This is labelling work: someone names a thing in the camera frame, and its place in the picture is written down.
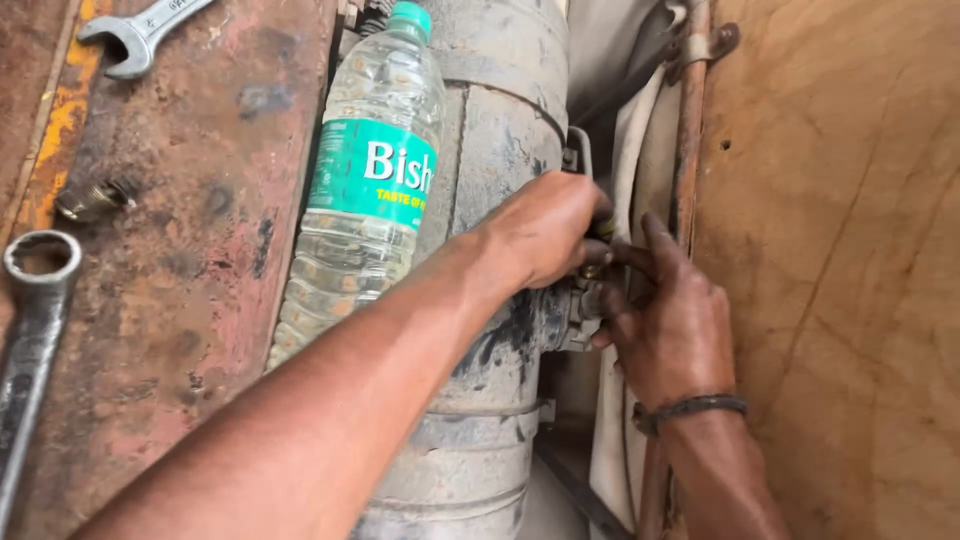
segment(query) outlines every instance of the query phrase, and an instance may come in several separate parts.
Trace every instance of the metal cylinder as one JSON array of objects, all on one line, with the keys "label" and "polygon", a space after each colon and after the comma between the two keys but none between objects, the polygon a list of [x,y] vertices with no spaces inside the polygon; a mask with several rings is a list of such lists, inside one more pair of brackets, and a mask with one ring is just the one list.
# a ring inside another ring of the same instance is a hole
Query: metal cylinder
[{"label": "metal cylinder", "polygon": [[[560,168],[566,22],[553,0],[423,0],[447,94],[415,260],[523,184]],[[524,291],[493,317],[397,456],[351,538],[505,540],[519,529],[537,432],[540,352],[563,295]]]}]

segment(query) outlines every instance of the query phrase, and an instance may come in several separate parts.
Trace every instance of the open-end wrench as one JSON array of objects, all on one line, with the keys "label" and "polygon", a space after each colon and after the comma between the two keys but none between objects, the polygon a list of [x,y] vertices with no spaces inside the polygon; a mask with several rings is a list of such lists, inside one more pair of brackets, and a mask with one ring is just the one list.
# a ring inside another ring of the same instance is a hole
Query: open-end wrench
[{"label": "open-end wrench", "polygon": [[[31,273],[26,269],[27,256],[38,250],[65,262],[59,260],[57,270]],[[0,538],[6,536],[16,485],[66,326],[80,259],[80,243],[59,231],[23,234],[3,254],[16,318],[7,334],[0,382]]]},{"label": "open-end wrench", "polygon": [[77,39],[86,42],[104,34],[119,39],[127,48],[127,59],[109,68],[106,75],[113,79],[136,79],[150,71],[156,46],[163,38],[211,2],[213,0],[159,0],[132,17],[96,17],[84,24]]}]

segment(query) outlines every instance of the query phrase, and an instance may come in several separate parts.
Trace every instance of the plastic water bottle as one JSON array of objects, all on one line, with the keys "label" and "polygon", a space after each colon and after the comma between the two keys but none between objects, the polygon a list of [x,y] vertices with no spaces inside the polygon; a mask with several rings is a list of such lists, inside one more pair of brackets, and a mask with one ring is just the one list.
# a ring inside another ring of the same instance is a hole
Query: plastic water bottle
[{"label": "plastic water bottle", "polygon": [[268,369],[410,271],[444,120],[430,26],[397,2],[337,70]]}]

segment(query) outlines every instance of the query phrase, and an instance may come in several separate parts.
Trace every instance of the plywood panel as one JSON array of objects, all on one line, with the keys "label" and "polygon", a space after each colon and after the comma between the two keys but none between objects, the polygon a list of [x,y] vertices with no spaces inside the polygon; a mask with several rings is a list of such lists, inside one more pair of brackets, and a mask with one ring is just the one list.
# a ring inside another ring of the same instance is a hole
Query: plywood panel
[{"label": "plywood panel", "polygon": [[694,253],[774,494],[796,538],[956,538],[960,4],[716,19],[744,39],[708,80]]}]

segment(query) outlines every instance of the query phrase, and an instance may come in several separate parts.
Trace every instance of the hand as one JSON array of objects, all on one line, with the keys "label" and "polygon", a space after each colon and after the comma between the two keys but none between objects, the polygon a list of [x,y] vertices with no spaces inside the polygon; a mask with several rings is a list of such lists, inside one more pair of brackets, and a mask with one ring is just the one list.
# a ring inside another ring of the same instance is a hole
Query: hand
[{"label": "hand", "polygon": [[641,224],[649,251],[615,245],[613,258],[646,275],[657,291],[642,307],[604,283],[605,326],[593,336],[594,346],[616,346],[624,378],[647,410],[734,393],[727,293],[690,262],[659,219],[646,214]]},{"label": "hand", "polygon": [[610,246],[584,239],[590,222],[611,212],[610,199],[590,177],[549,171],[507,198],[476,231],[491,236],[521,288],[541,288],[583,264],[612,260]]}]

